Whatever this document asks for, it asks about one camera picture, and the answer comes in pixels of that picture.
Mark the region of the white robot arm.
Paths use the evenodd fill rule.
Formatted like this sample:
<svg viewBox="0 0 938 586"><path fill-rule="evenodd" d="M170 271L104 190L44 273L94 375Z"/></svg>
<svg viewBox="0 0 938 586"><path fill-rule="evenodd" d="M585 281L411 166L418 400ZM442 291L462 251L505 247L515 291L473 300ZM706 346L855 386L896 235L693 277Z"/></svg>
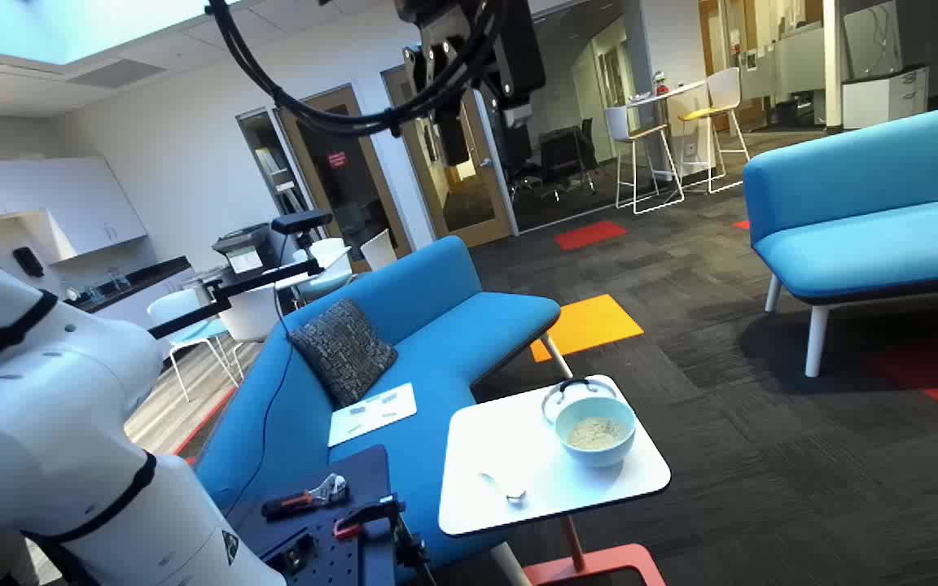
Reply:
<svg viewBox="0 0 938 586"><path fill-rule="evenodd" d="M181 459L123 432L158 364L146 330L0 271L0 532L77 586L284 586Z"/></svg>

